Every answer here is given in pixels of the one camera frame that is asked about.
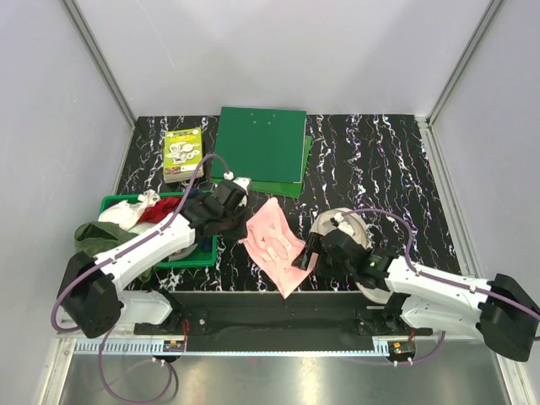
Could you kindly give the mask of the pink bra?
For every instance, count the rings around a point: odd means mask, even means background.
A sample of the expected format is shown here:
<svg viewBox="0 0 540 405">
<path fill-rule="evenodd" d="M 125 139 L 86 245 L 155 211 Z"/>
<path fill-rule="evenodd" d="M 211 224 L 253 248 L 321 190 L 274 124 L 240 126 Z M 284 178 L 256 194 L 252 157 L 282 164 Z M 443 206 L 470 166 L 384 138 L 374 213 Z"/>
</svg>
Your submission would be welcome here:
<svg viewBox="0 0 540 405">
<path fill-rule="evenodd" d="M 292 262 L 302 252 L 305 242 L 293 234 L 276 197 L 267 200 L 246 221 L 246 231 L 247 237 L 240 243 L 287 299 L 313 272 L 318 255 L 311 258 L 306 270 L 293 266 Z"/>
</svg>

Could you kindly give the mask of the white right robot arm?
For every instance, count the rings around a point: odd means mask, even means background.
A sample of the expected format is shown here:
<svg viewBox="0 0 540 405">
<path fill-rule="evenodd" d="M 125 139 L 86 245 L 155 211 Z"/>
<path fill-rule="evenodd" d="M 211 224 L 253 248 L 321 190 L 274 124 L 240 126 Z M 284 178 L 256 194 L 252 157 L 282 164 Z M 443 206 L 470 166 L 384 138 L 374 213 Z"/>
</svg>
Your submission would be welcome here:
<svg viewBox="0 0 540 405">
<path fill-rule="evenodd" d="M 530 358 L 539 307 L 510 276 L 486 280 L 445 273 L 364 247 L 339 229 L 310 233 L 293 264 L 301 270 L 312 265 L 319 273 L 381 292 L 379 309 L 358 313 L 365 335 L 446 332 L 481 340 L 507 359 Z"/>
</svg>

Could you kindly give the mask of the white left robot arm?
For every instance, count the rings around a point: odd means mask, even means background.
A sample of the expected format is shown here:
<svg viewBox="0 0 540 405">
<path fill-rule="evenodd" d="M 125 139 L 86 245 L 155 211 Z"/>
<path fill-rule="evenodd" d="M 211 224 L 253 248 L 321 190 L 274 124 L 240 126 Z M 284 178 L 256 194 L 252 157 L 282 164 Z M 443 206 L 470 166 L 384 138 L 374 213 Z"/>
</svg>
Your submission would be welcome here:
<svg viewBox="0 0 540 405">
<path fill-rule="evenodd" d="M 128 242 L 89 256 L 81 251 L 67 264 L 55 307 L 64 309 L 73 330 L 99 338 L 120 325 L 171 334 L 187 324 L 184 306 L 171 294 L 132 291 L 128 285 L 172 254 L 215 235 L 246 236 L 251 180 L 222 180 L 212 192 L 184 196 L 173 213 Z"/>
</svg>

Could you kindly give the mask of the white mesh laundry bag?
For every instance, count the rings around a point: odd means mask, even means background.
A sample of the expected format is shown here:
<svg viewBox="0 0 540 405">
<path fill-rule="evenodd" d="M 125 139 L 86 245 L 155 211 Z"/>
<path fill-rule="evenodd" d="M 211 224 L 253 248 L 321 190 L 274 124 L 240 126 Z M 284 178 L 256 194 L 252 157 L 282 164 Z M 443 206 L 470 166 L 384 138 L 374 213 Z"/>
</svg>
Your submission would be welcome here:
<svg viewBox="0 0 540 405">
<path fill-rule="evenodd" d="M 347 208 L 320 214 L 310 232 L 321 237 L 323 247 L 315 267 L 322 278 L 354 284 L 373 303 L 384 305 L 391 294 L 376 286 L 363 270 L 371 263 L 372 245 L 365 221 L 357 214 L 345 215 Z"/>
</svg>

